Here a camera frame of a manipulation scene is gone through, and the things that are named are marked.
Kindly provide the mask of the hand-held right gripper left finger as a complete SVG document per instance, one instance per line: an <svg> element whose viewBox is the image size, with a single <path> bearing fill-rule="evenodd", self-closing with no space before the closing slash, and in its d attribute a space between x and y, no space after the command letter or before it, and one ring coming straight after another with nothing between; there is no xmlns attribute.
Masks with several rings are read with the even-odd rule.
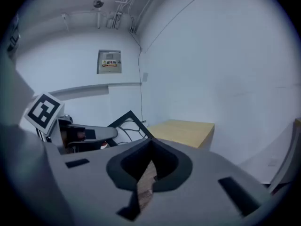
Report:
<svg viewBox="0 0 301 226"><path fill-rule="evenodd" d="M140 211L134 170L150 140L104 150L60 154L46 143L48 162L76 226L152 226L151 206Z"/></svg>

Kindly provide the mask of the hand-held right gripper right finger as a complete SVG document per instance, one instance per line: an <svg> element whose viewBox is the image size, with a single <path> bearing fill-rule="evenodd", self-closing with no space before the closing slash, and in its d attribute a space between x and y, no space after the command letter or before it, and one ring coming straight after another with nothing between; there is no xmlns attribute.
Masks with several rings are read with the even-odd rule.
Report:
<svg viewBox="0 0 301 226"><path fill-rule="evenodd" d="M238 225L243 215L220 185L223 178L232 178L259 205L271 198L265 186L224 157L172 141L163 143L190 157L192 172L179 188L153 194L140 214L141 226Z"/></svg>

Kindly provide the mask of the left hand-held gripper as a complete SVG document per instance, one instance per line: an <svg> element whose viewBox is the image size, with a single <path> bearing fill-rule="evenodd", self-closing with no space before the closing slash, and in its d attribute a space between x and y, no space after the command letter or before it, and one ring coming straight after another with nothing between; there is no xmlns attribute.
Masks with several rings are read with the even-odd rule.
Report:
<svg viewBox="0 0 301 226"><path fill-rule="evenodd" d="M73 126L72 117L64 113L64 102L49 93L42 93L37 96L24 117L35 127L39 138L43 142L54 144L60 153L67 152L67 148L63 145L60 130L71 127L85 129L85 139L93 140L70 142L68 148L75 147L75 152L100 150L103 145L108 145L108 147L117 146L117 143L112 140L118 135L115 128L98 126L84 126L85 128L82 128Z"/></svg>

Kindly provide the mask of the person's left hand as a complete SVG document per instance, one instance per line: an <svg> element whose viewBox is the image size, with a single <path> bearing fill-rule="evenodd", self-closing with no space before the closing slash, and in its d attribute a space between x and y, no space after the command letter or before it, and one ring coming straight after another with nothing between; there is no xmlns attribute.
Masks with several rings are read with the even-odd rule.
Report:
<svg viewBox="0 0 301 226"><path fill-rule="evenodd" d="M85 129L81 128L64 128L60 130L63 145L68 148L68 144L85 140Z"/></svg>

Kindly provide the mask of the grey electrical panel box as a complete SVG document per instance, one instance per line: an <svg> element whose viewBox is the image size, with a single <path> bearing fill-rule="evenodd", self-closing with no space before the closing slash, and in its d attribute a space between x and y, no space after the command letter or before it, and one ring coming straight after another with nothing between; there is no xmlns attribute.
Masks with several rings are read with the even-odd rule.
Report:
<svg viewBox="0 0 301 226"><path fill-rule="evenodd" d="M122 73L120 50L99 50L97 74Z"/></svg>

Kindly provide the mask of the person's grey shirt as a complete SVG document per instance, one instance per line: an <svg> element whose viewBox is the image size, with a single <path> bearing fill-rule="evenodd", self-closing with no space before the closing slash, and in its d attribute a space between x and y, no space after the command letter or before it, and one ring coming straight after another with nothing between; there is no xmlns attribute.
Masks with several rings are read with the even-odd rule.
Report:
<svg viewBox="0 0 301 226"><path fill-rule="evenodd" d="M33 94L8 53L0 52L0 125L18 125Z"/></svg>

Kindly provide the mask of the white conduit run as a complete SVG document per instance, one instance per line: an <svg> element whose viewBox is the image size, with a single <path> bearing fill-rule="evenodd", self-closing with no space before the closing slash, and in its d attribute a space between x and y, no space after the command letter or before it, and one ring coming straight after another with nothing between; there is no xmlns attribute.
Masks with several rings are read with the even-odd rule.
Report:
<svg viewBox="0 0 301 226"><path fill-rule="evenodd" d="M77 28L108 28L118 30L121 24L121 22L119 21L117 22L117 25L113 27L113 15L111 13L107 14L100 10L62 13L61 17L65 23L67 30L73 30Z"/></svg>

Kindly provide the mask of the white ceiling pipes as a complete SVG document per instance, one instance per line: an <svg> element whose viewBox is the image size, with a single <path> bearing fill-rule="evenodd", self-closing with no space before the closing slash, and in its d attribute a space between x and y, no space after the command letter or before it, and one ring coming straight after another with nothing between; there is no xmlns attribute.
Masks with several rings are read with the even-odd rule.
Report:
<svg viewBox="0 0 301 226"><path fill-rule="evenodd" d="M119 28L121 16L123 14L123 8L127 5L130 6L134 0L117 0L115 2L118 4L118 6L111 25L111 29L114 30Z"/></svg>

